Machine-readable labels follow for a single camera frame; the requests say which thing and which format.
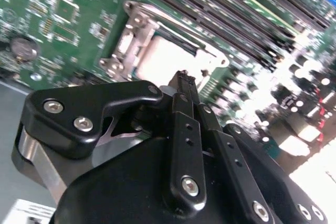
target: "black bracket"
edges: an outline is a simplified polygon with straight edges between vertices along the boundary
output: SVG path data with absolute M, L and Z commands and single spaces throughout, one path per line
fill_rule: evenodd
M 13 157 L 21 154 L 17 168 L 23 167 L 23 173 L 36 168 L 38 172 L 30 177 L 49 190 L 53 181 L 36 177 L 47 174 L 45 166 L 38 167 L 42 156 L 53 162 L 48 167 L 55 167 L 58 180 L 64 183 L 64 191 L 57 195 L 56 222 L 73 223 L 69 216 L 68 222 L 62 218 L 78 200 L 72 218 L 76 223 L 94 223 L 90 220 L 96 221 L 96 212 L 115 223 L 123 218 L 138 221 L 138 217 L 143 218 L 139 223 L 148 223 L 148 219 L 175 223 L 168 221 L 168 216 L 178 220 L 176 223 L 192 220 L 195 224 L 208 218 L 250 224 L 327 223 L 323 212 L 241 127 L 229 124 L 221 128 L 214 112 L 200 103 L 194 78 L 178 72 L 170 86 L 176 91 L 172 96 L 150 82 L 138 81 L 42 90 L 27 97 Z M 104 134 L 106 118 L 112 122 Z M 134 120 L 139 127 L 133 127 L 132 135 L 146 131 L 151 138 L 103 165 L 89 167 L 93 149 L 121 136 Z M 26 145 L 37 146 L 39 155 L 24 148 L 22 139 Z M 79 177 L 68 172 L 76 167 L 81 167 Z M 109 188 L 112 184 L 118 189 Z M 119 206 L 116 197 L 126 194 L 133 197 L 134 204 Z M 85 210 L 87 202 L 101 204 L 100 199 L 104 206 L 113 204 L 115 211 L 106 207 L 93 213 Z M 219 206 L 223 200 L 228 205 Z M 129 205 L 135 207 L 135 216 L 123 215 Z M 232 216 L 223 216 L 224 207 Z

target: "green circuit board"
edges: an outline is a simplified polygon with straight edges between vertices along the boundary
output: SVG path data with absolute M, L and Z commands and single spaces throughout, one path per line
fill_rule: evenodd
M 272 86 L 280 82 L 295 89 L 292 73 L 288 71 L 294 56 L 279 45 L 265 42 L 267 38 L 273 44 L 274 37 L 269 34 L 275 34 L 284 44 L 293 42 L 294 37 L 303 36 L 306 43 L 300 50 L 309 52 L 307 58 L 319 61 L 326 67 L 334 61 L 336 14 L 325 0 L 291 0 L 295 5 L 293 9 L 284 8 L 284 0 L 223 0 L 226 8 L 247 17 L 245 23 L 223 8 L 218 0 L 0 0 L 0 42 L 9 43 L 12 38 L 25 36 L 39 47 L 39 56 L 25 62 L 13 57 L 8 47 L 0 50 L 0 70 L 14 73 L 14 80 L 33 90 L 67 87 L 72 84 L 74 76 L 85 73 L 92 74 L 100 81 L 114 81 L 99 63 L 102 58 L 111 57 L 130 18 L 124 10 L 125 1 L 151 4 L 172 19 L 182 22 L 194 34 L 210 41 L 230 60 L 229 67 L 218 66 L 199 90 L 201 100 L 209 105 L 223 96 L 226 81 L 235 79 L 233 68 L 248 76 L 248 83 L 268 83 L 265 88 L 268 93 Z M 302 10 L 301 3 L 308 11 Z M 169 23 L 165 25 L 199 48 L 205 47 L 186 31 Z M 280 35 L 280 28 L 292 37 Z M 162 34 L 160 30 L 155 33 L 159 36 Z M 228 37 L 240 49 L 229 43 Z M 268 54 L 269 49 L 281 55 L 281 58 L 274 61 Z M 256 60 L 245 53 L 250 51 L 253 52 L 252 56 L 259 58 Z M 277 64 L 276 71 L 270 71 L 267 64 L 260 62 Z M 38 74 L 40 79 L 32 78 L 34 74 Z M 247 86 L 244 86 L 242 93 L 251 95 Z M 251 127 L 255 115 L 239 119 L 232 104 L 244 106 L 244 102 L 236 96 L 228 106 L 219 108 L 220 122 L 225 124 L 229 117 L 243 126 Z
M 100 58 L 109 57 L 128 20 L 122 8 L 124 1 L 0 0 L 1 40 L 8 41 L 11 36 L 20 34 L 34 39 L 40 46 L 40 57 L 25 64 L 13 59 L 8 51 L 0 52 L 0 66 L 18 73 L 16 80 L 34 90 L 66 86 L 74 72 L 83 70 L 110 81 L 98 62 Z M 183 17 L 161 0 L 135 1 L 158 6 L 177 19 Z M 296 33 L 292 26 L 257 1 L 246 2 L 252 8 L 262 10 L 263 15 L 275 24 Z M 189 26 L 197 30 L 197 25 Z M 212 39 L 234 57 L 241 55 L 220 39 Z M 246 57 L 240 58 L 246 64 L 255 64 Z M 42 80 L 32 80 L 32 73 L 42 75 Z

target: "capacitor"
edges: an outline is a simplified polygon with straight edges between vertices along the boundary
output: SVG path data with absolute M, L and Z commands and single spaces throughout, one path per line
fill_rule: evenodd
M 243 101 L 244 106 L 252 106 L 253 100 L 247 94 L 242 93 L 239 97 Z
M 303 56 L 303 55 L 299 55 L 297 58 L 296 58 L 296 62 L 297 64 L 299 64 L 300 66 L 304 66 L 304 64 L 308 61 L 308 59 Z
M 228 101 L 227 101 L 224 97 L 221 97 L 221 96 L 219 96 L 219 95 L 216 95 L 216 96 L 214 97 L 214 99 L 215 99 L 215 104 L 216 104 L 217 106 L 219 106 L 220 108 L 225 108 L 225 107 L 228 106 Z
M 39 55 L 38 44 L 28 37 L 15 37 L 10 40 L 9 47 L 13 57 L 19 61 L 32 61 Z
M 292 72 L 297 78 L 303 78 L 303 70 L 298 65 L 291 65 L 288 69 Z
M 297 97 L 285 86 L 279 85 L 277 90 L 271 92 L 271 95 L 277 100 L 277 103 L 282 108 L 290 109 L 292 112 L 297 111 L 297 107 L 295 107 Z
M 257 117 L 260 119 L 262 126 L 264 127 L 269 126 L 268 116 L 264 112 L 262 112 L 261 110 L 256 110 L 255 113 Z
M 232 105 L 231 109 L 236 113 L 237 118 L 242 118 L 245 115 L 244 111 L 238 104 Z
M 300 66 L 303 66 L 307 70 L 322 68 L 322 64 L 319 61 L 310 60 L 303 55 L 299 55 L 296 58 L 296 62 L 297 64 L 299 64 Z
M 223 123 L 228 124 L 228 123 L 234 123 L 232 120 L 232 117 L 229 115 L 222 115 L 220 119 L 223 121 Z
M 259 94 L 259 89 L 254 84 L 250 83 L 247 85 L 248 90 L 252 93 L 252 97 L 256 97 Z
M 293 82 L 304 92 L 308 94 L 315 94 L 315 85 L 306 78 L 293 78 Z
M 316 80 L 318 80 L 322 85 L 326 86 L 330 84 L 330 79 L 325 76 L 325 74 L 311 70 L 309 72 Z
M 261 128 L 257 128 L 257 131 L 259 133 L 259 139 L 264 142 L 267 143 L 269 142 L 269 135 Z
M 224 91 L 222 92 L 222 96 L 227 100 L 236 99 L 236 95 L 233 92 L 231 92 L 230 90 L 227 90 L 227 89 L 224 89 Z

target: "screw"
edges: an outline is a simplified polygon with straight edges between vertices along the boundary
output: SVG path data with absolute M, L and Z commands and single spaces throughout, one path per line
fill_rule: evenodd
M 90 119 L 80 116 L 74 120 L 74 126 L 80 131 L 89 132 L 93 129 L 93 123 Z
M 185 101 L 185 102 L 188 101 L 188 99 L 185 95 L 181 94 L 180 97 L 181 97 L 182 101 Z
M 311 220 L 311 215 L 310 215 L 310 212 L 308 212 L 308 210 L 301 204 L 298 204 L 298 207 L 302 213 L 303 216 L 305 216 L 305 218 L 307 220 Z
M 192 178 L 184 178 L 182 187 L 190 196 L 195 197 L 198 195 L 198 185 Z
M 237 132 L 238 134 L 241 133 L 240 129 L 237 126 L 233 126 L 233 129 L 235 132 Z
M 208 106 L 204 106 L 203 109 L 205 110 L 206 113 L 211 114 L 211 109 Z
M 269 215 L 266 208 L 257 201 L 253 201 L 253 210 L 263 222 L 269 221 Z
M 45 111 L 52 114 L 58 114 L 64 109 L 63 105 L 57 101 L 48 101 L 43 105 L 43 108 L 45 109 Z
M 324 216 L 323 214 L 321 213 L 321 211 L 315 207 L 315 206 L 312 206 L 311 209 L 313 210 L 314 214 L 320 219 L 320 220 L 324 220 Z
M 149 89 L 149 91 L 151 91 L 154 94 L 157 94 L 157 92 L 158 92 L 157 89 L 156 89 L 156 87 L 152 86 L 152 85 L 148 86 L 148 89 Z
M 32 73 L 30 75 L 30 78 L 33 80 L 33 81 L 40 81 L 42 80 L 42 76 L 39 74 L 39 73 Z

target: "screw head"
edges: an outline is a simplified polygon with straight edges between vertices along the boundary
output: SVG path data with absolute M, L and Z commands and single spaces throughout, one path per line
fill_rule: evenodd
M 64 109 L 63 105 L 57 101 L 47 101 L 44 103 L 43 108 L 45 109 L 45 111 L 52 114 L 58 114 Z
M 153 94 L 157 94 L 157 88 L 153 85 L 148 86 L 149 91 L 151 91 Z
M 80 116 L 74 120 L 74 126 L 83 132 L 89 132 L 93 129 L 93 123 L 90 119 Z
M 303 205 L 298 204 L 298 208 L 300 209 L 300 212 L 302 213 L 303 216 L 305 216 L 307 220 L 311 220 L 310 212 Z
M 204 106 L 203 109 L 205 110 L 206 113 L 211 114 L 211 109 L 208 106 Z
M 313 210 L 314 214 L 320 219 L 320 220 L 324 220 L 324 216 L 321 213 L 321 211 L 315 207 L 315 206 L 311 206 L 311 209 Z
M 253 210 L 256 213 L 256 215 L 263 221 L 263 222 L 268 222 L 269 221 L 269 215 L 266 210 L 266 208 L 260 204 L 257 201 L 253 202 Z
M 192 178 L 184 178 L 182 180 L 182 187 L 190 196 L 195 197 L 198 195 L 198 185 Z
M 241 133 L 240 128 L 238 128 L 237 126 L 232 126 L 232 127 L 233 127 L 233 130 L 234 130 L 236 133 L 238 133 L 238 134 Z

